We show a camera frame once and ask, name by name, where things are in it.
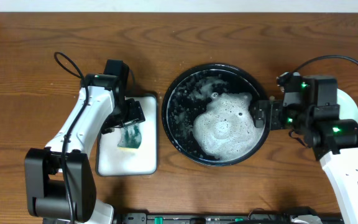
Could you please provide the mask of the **green sponge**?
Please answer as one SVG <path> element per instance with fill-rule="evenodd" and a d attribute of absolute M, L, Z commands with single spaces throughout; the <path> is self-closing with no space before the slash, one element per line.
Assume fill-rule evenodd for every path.
<path fill-rule="evenodd" d="M 142 134 L 138 124 L 126 126 L 120 129 L 121 140 L 118 143 L 118 149 L 126 152 L 135 153 L 139 151 Z"/>

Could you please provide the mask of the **light green plate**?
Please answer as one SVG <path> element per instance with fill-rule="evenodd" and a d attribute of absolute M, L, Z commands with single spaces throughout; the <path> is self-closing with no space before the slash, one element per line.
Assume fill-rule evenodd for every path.
<path fill-rule="evenodd" d="M 358 124 L 358 107 L 355 101 L 345 92 L 337 89 L 339 119 L 353 119 Z"/>

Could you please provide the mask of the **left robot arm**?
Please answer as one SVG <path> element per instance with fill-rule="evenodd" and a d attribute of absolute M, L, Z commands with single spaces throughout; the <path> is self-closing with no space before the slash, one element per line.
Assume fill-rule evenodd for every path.
<path fill-rule="evenodd" d="M 101 133 L 145 120 L 140 103 L 126 99 L 128 75 L 88 74 L 75 107 L 44 148 L 24 159 L 27 209 L 34 217 L 67 223 L 112 223 L 112 205 L 96 198 L 89 156 Z"/>

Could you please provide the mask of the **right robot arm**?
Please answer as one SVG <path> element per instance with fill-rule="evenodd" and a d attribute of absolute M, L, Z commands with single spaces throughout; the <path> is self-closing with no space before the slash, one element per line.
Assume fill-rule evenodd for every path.
<path fill-rule="evenodd" d="M 358 223 L 358 109 L 334 77 L 285 73 L 277 78 L 282 100 L 249 107 L 255 127 L 289 129 L 312 148 L 334 190 L 344 223 Z"/>

